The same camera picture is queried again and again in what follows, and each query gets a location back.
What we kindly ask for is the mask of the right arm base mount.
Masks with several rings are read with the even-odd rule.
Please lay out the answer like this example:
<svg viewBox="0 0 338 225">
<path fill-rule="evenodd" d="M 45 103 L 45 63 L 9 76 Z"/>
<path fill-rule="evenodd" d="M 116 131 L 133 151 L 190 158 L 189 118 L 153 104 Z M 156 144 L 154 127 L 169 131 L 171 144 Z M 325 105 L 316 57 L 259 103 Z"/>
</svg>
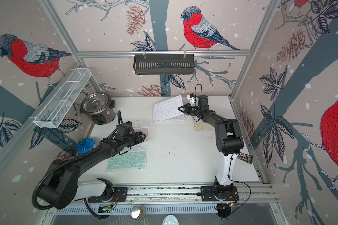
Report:
<svg viewBox="0 0 338 225">
<path fill-rule="evenodd" d="M 200 196 L 203 202 L 213 201 L 239 201 L 237 187 L 232 183 L 231 185 L 213 185 L 201 186 Z"/>
</svg>

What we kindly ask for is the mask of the white keyboard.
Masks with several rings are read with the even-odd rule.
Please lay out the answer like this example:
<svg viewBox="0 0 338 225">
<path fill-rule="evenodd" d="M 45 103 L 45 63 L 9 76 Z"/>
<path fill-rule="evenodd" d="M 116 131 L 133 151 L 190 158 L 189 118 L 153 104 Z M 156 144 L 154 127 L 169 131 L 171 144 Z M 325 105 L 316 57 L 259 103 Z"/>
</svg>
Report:
<svg viewBox="0 0 338 225">
<path fill-rule="evenodd" d="M 181 95 L 154 104 L 153 121 L 163 122 L 176 119 L 177 117 L 184 115 L 183 112 L 178 110 L 181 106 L 183 106 L 183 99 Z"/>
</svg>

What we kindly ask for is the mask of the yellow keyboard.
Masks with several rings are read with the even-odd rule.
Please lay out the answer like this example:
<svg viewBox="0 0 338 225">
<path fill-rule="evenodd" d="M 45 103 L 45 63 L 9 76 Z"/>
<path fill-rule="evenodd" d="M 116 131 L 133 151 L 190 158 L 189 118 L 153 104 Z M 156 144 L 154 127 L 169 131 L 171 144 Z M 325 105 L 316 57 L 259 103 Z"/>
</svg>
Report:
<svg viewBox="0 0 338 225">
<path fill-rule="evenodd" d="M 208 123 L 204 123 L 203 121 L 199 120 L 196 121 L 195 119 L 192 120 L 193 122 L 193 130 L 194 131 L 210 131 L 210 130 L 215 130 L 213 126 L 211 126 Z"/>
</svg>

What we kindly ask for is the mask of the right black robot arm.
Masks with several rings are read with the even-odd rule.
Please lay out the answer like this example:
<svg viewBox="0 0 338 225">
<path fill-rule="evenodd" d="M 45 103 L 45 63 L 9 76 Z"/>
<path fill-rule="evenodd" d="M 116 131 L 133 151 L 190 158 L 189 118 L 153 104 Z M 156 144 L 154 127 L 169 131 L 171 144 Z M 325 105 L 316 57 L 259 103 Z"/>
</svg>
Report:
<svg viewBox="0 0 338 225">
<path fill-rule="evenodd" d="M 229 186 L 232 180 L 233 167 L 237 155 L 244 148 L 239 122 L 236 119 L 227 119 L 218 115 L 209 108 L 208 96 L 187 95 L 188 104 L 178 108 L 185 115 L 196 117 L 215 129 L 216 146 L 223 154 L 223 163 L 215 177 L 218 187 Z"/>
</svg>

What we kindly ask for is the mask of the green keyboard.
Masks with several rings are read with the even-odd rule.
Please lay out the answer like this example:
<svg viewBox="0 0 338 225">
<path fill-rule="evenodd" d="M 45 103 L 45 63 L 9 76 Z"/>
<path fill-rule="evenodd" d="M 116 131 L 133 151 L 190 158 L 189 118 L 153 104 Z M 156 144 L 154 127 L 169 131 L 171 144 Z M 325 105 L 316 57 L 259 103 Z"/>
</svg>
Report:
<svg viewBox="0 0 338 225">
<path fill-rule="evenodd" d="M 144 170 L 147 163 L 147 147 L 137 146 L 125 154 L 108 159 L 106 172 Z"/>
</svg>

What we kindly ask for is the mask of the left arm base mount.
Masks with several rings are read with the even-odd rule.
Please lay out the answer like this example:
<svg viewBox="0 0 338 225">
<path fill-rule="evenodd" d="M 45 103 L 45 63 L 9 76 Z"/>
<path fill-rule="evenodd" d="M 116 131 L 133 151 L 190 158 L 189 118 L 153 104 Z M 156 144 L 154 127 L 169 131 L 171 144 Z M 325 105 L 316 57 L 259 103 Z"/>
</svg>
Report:
<svg viewBox="0 0 338 225">
<path fill-rule="evenodd" d="M 127 187 L 113 187 L 99 197 L 89 197 L 87 201 L 90 203 L 121 203 L 126 201 L 127 193 Z"/>
</svg>

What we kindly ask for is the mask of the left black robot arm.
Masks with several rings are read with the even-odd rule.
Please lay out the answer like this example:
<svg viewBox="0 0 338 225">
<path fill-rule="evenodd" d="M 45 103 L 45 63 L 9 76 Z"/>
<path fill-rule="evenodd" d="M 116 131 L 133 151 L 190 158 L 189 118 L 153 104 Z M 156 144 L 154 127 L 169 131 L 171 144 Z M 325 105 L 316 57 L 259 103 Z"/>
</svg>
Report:
<svg viewBox="0 0 338 225">
<path fill-rule="evenodd" d="M 38 210 L 65 208 L 77 200 L 78 180 L 82 174 L 103 160 L 119 154 L 124 148 L 130 149 L 145 139 L 144 133 L 135 132 L 132 123 L 126 122 L 117 125 L 111 135 L 88 152 L 71 160 L 53 161 L 33 191 L 32 205 Z"/>
</svg>

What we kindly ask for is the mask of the pink keyboard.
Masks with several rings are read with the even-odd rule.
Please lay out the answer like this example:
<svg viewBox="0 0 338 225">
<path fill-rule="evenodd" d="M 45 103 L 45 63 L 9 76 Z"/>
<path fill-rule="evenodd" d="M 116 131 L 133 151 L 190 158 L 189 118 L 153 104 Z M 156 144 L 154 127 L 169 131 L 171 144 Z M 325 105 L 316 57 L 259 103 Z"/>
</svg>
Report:
<svg viewBox="0 0 338 225">
<path fill-rule="evenodd" d="M 177 117 L 173 117 L 173 118 L 169 118 L 166 120 L 162 120 L 162 121 L 154 121 L 154 123 L 170 123 L 170 122 L 184 122 L 185 121 L 185 115 L 179 115 Z"/>
<path fill-rule="evenodd" d="M 146 135 L 145 142 L 149 141 L 149 124 L 137 124 L 133 126 L 135 132 L 142 132 Z"/>
</svg>

